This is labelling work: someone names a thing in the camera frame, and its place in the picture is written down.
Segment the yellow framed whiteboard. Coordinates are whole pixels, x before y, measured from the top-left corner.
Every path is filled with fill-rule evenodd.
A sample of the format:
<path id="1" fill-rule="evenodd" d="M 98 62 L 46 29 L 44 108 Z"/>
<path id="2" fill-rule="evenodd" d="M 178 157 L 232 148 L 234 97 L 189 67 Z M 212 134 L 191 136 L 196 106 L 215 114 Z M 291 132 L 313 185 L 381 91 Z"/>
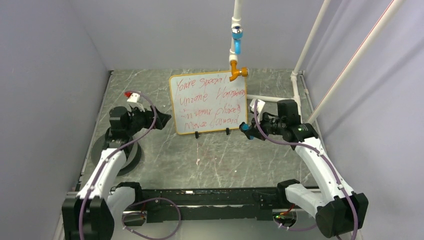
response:
<path id="1" fill-rule="evenodd" d="M 179 135 L 237 129 L 247 121 L 247 80 L 230 81 L 230 71 L 169 78 L 175 131 Z"/>

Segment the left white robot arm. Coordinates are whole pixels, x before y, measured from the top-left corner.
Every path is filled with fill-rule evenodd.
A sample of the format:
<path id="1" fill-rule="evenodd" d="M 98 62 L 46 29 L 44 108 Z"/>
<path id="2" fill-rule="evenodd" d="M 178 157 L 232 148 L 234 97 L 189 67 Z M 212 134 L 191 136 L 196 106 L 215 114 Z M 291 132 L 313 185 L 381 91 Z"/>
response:
<path id="1" fill-rule="evenodd" d="M 62 204 L 66 240 L 110 240 L 123 211 L 139 209 L 144 203 L 138 182 L 122 182 L 111 188 L 121 171 L 130 172 L 141 158 L 141 146 L 134 135 L 142 129 L 162 130 L 172 116 L 149 109 L 118 106 L 109 111 L 109 128 L 100 138 L 101 153 L 95 170 L 73 198 Z"/>

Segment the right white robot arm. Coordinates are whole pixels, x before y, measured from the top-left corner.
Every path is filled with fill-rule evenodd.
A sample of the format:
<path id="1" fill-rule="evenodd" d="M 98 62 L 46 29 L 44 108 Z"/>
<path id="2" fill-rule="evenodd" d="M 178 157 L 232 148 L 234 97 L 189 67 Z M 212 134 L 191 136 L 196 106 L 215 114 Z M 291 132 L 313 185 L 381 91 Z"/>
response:
<path id="1" fill-rule="evenodd" d="M 249 140 L 254 138 L 290 146 L 306 164 L 319 193 L 312 192 L 296 179 L 277 184 L 275 200 L 282 207 L 300 207 L 315 219 L 315 226 L 326 238 L 340 238 L 350 233 L 355 240 L 362 228 L 369 200 L 356 193 L 342 178 L 324 150 L 323 143 L 312 124 L 302 122 L 298 104 L 282 99 L 277 114 L 261 113 L 264 101 L 254 98 L 250 103 L 251 124 L 242 123 L 239 129 Z"/>

